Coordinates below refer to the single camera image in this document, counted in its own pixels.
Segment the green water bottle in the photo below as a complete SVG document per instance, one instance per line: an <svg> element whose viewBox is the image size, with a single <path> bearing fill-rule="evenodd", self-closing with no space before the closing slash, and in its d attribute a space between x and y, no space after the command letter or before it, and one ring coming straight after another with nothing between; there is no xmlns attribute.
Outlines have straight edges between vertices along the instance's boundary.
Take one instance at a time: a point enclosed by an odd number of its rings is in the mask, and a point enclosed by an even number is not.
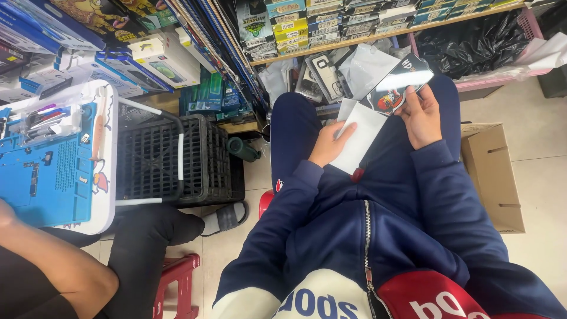
<svg viewBox="0 0 567 319"><path fill-rule="evenodd" d="M250 163L257 160L262 155L261 152L256 151L253 147L244 143L238 137L231 137L226 143L226 149L230 154L238 156Z"/></svg>

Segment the pink basket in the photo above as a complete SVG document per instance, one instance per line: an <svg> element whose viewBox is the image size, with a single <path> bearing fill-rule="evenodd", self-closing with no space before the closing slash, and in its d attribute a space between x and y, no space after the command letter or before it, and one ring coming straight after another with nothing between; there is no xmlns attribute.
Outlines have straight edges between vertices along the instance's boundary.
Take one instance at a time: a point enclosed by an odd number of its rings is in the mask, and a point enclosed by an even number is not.
<svg viewBox="0 0 567 319"><path fill-rule="evenodd" d="M535 19L535 16L530 9L524 7L522 13L520 14L520 16L518 16L518 24L522 27L522 29L524 29L524 32L526 33L526 37L529 40L535 37L537 37L538 39L543 39L543 34L541 34L541 30L539 30L538 22ZM415 53L416 56L419 56L419 53L417 51L416 39L413 36L413 32L410 32L408 37L409 37L409 42L412 46L412 52ZM546 74L549 71L551 71L551 69L531 71L530 77L533 77L535 75ZM478 89L486 89L487 87L501 86L514 81L516 81L516 79L510 76L510 77L502 77L497 79L489 79L489 80L484 79L478 81L459 83L456 86L459 92L465 92L465 91L472 91Z"/></svg>

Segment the black plastic bag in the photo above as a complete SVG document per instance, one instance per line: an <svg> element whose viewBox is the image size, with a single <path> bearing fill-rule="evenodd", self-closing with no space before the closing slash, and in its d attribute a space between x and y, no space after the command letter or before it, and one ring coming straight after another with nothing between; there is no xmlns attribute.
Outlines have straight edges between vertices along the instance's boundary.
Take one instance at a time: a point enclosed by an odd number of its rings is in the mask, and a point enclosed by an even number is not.
<svg viewBox="0 0 567 319"><path fill-rule="evenodd" d="M417 50L433 69L452 79L512 64L530 42L517 17L521 9L422 31Z"/></svg>

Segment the right hand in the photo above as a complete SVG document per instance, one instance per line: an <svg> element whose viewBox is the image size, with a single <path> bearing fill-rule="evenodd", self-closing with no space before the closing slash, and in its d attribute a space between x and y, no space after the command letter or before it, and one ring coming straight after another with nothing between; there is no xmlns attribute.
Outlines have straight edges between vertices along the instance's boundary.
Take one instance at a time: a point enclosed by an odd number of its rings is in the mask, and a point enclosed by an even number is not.
<svg viewBox="0 0 567 319"><path fill-rule="evenodd" d="M439 103L427 84L420 90L420 94L421 98L417 96L413 86L408 86L404 105L394 112L394 115L399 115L404 120L409 141L415 150L443 139Z"/></svg>
<svg viewBox="0 0 567 319"><path fill-rule="evenodd" d="M356 129L356 123L349 125L341 136L335 140L335 132L339 131L346 121L337 122L328 125L319 131L319 137L313 147L313 152L309 156L308 161L313 162L321 167L331 163L338 157L345 147L346 141L351 137Z"/></svg>
<svg viewBox="0 0 567 319"><path fill-rule="evenodd" d="M17 221L18 218L12 207L4 202L4 200L0 199L0 228L12 225Z"/></svg>

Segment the red logo patch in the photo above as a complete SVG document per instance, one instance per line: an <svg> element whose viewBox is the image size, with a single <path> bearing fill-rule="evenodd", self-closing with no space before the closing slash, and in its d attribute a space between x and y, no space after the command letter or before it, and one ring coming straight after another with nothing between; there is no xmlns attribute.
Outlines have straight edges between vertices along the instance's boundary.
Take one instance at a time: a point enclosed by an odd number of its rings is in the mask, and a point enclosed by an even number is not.
<svg viewBox="0 0 567 319"><path fill-rule="evenodd" d="M276 192L281 191L282 187L284 186L284 183L278 179L278 181L276 182Z"/></svg>

